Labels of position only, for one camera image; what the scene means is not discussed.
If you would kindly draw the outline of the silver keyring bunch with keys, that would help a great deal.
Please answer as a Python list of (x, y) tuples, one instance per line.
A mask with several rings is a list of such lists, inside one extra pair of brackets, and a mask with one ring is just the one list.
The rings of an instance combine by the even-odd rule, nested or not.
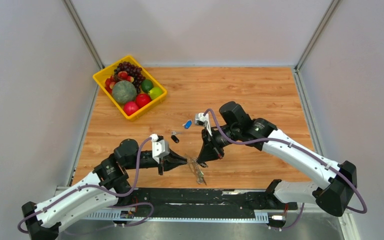
[(185, 155), (187, 166), (192, 174), (195, 176), (196, 182), (199, 185), (204, 184), (207, 186), (205, 175), (201, 170), (201, 165), (198, 163), (198, 158), (189, 154)]

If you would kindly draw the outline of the silver key with blue tag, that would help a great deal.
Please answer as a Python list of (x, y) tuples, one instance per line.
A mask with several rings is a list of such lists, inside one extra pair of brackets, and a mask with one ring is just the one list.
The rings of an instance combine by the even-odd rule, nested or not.
[(189, 119), (186, 123), (183, 124), (184, 129), (189, 129), (192, 126), (192, 120)]

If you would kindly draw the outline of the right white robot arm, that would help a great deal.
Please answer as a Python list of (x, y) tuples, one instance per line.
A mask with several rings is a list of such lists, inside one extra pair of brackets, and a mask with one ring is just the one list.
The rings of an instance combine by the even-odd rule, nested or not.
[(353, 196), (359, 200), (357, 167), (350, 161), (339, 163), (313, 152), (286, 135), (275, 124), (264, 118), (251, 118), (242, 106), (234, 101), (219, 109), (224, 125), (217, 121), (212, 109), (197, 113), (194, 124), (202, 126), (202, 148), (197, 163), (222, 159), (228, 145), (244, 145), (271, 154), (310, 178), (308, 182), (273, 180), (266, 188), (266, 204), (278, 209), (283, 204), (315, 204), (326, 213), (341, 217), (352, 210)]

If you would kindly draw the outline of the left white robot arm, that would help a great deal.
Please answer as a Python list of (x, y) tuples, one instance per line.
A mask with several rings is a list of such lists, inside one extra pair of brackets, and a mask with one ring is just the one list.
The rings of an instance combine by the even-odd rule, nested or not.
[(162, 175), (187, 162), (169, 148), (163, 136), (152, 134), (141, 144), (125, 139), (78, 183), (51, 199), (25, 203), (17, 229), (32, 240), (55, 240), (69, 226), (98, 210), (139, 206), (132, 203), (137, 182), (129, 184), (128, 170), (134, 170), (138, 180), (140, 169), (157, 168)]

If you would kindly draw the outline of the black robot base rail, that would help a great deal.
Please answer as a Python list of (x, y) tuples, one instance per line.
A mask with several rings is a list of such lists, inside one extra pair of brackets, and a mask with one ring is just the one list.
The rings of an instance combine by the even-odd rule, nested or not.
[(117, 206), (134, 205), (135, 216), (179, 219), (251, 219), (256, 210), (297, 210), (297, 203), (281, 203), (264, 190), (213, 188), (137, 188)]

